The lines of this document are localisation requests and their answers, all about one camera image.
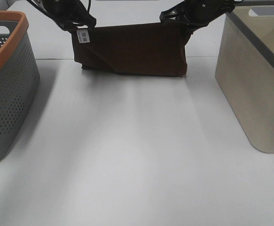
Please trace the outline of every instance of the cable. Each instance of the cable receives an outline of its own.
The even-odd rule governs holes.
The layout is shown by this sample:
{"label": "cable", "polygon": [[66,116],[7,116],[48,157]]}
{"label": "cable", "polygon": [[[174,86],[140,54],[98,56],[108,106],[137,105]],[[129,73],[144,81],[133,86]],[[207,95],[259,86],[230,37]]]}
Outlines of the cable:
{"label": "cable", "polygon": [[91,0],[89,0],[89,4],[88,4],[88,9],[87,9],[88,13],[90,12],[90,8],[91,8]]}

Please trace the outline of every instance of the gray plastic basket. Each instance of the gray plastic basket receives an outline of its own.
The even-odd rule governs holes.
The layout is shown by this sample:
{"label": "gray plastic basket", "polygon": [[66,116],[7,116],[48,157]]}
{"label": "gray plastic basket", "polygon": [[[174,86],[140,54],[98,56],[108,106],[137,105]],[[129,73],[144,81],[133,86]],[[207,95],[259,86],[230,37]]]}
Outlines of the gray plastic basket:
{"label": "gray plastic basket", "polygon": [[18,22],[0,21],[0,26],[10,30],[9,35],[0,34],[0,159],[17,136],[39,83],[38,68],[26,32],[27,19],[22,13],[12,13],[0,12],[2,18],[11,15],[11,20],[19,14]]}

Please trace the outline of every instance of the white table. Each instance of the white table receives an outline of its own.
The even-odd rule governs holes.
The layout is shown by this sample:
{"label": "white table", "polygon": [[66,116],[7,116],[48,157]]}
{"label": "white table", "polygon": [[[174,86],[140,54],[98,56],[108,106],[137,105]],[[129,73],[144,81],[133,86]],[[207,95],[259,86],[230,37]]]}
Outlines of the white table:
{"label": "white table", "polygon": [[0,161],[0,226],[274,225],[274,154],[247,140],[214,78],[38,60],[39,90]]}
{"label": "white table", "polygon": [[[97,1],[92,0],[91,14],[97,26],[116,26],[159,22],[162,11],[181,0]],[[29,20],[28,35],[37,59],[73,59],[71,36],[62,31],[27,1],[17,1],[9,10],[22,11]],[[186,45],[186,57],[218,56],[225,16],[194,33]]]}

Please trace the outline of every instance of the beige storage bin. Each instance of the beige storage bin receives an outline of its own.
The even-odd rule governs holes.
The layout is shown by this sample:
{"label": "beige storage bin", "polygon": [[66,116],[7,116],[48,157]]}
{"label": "beige storage bin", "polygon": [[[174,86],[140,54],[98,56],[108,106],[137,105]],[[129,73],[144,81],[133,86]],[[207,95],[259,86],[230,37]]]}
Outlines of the beige storage bin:
{"label": "beige storage bin", "polygon": [[251,144],[274,153],[274,15],[267,13],[274,6],[267,7],[227,15],[215,76]]}

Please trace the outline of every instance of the plastic storage box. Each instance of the plastic storage box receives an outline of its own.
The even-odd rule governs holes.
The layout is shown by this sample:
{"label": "plastic storage box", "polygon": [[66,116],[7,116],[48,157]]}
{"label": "plastic storage box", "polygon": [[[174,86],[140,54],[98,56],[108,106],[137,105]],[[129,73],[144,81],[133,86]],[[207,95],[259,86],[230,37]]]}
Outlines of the plastic storage box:
{"label": "plastic storage box", "polygon": [[0,11],[0,159],[14,141],[35,96],[39,72],[24,13]]}
{"label": "plastic storage box", "polygon": [[227,15],[216,79],[251,144],[274,153],[274,1],[249,3]]}

